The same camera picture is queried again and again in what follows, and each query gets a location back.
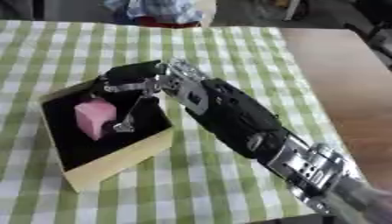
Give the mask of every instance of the open box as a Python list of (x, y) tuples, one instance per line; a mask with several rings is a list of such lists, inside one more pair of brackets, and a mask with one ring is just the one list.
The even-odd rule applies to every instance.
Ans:
[[(94, 141), (77, 126), (74, 106), (93, 81), (63, 88), (41, 97), (45, 126), (56, 148), (60, 169), (76, 192), (136, 165), (172, 146), (172, 125), (156, 103), (132, 112), (134, 133), (115, 133)], [(134, 95), (112, 102), (117, 114), (126, 113)]]

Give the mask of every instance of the tablecloth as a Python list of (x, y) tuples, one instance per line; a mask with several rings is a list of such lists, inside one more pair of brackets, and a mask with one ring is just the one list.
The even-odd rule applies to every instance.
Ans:
[(112, 66), (184, 58), (254, 96), (308, 143), (344, 151), (277, 28), (170, 30), (0, 22), (0, 223), (232, 223), (312, 211), (284, 182), (160, 94), (173, 146), (76, 193), (61, 177), (38, 98)]

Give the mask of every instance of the wooden table surface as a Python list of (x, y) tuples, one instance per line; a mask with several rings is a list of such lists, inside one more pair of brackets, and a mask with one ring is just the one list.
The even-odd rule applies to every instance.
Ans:
[(351, 31), (281, 31), (362, 172), (392, 191), (392, 73)]

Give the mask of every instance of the robotic arm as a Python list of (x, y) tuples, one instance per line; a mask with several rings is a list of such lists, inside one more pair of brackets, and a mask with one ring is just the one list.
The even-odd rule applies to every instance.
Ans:
[[(315, 212), (337, 215), (353, 224), (392, 223), (390, 195), (351, 178), (345, 158), (328, 145), (308, 145), (256, 100), (182, 59), (149, 63), (144, 63), (144, 68), (150, 69), (150, 76), (138, 80), (125, 80), (124, 73), (119, 80), (104, 74), (98, 79), (95, 94), (141, 90), (143, 99), (163, 90), (227, 147), (256, 159), (283, 179), (288, 189)], [(113, 124), (113, 130), (122, 125), (121, 131), (124, 127), (133, 131), (130, 117), (131, 113), (124, 122)]]

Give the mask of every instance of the pink sponge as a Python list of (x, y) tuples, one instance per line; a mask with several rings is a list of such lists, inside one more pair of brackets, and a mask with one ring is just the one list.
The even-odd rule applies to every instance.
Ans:
[(93, 99), (74, 107), (78, 127), (95, 141), (102, 137), (102, 125), (116, 119), (116, 107), (101, 99)]

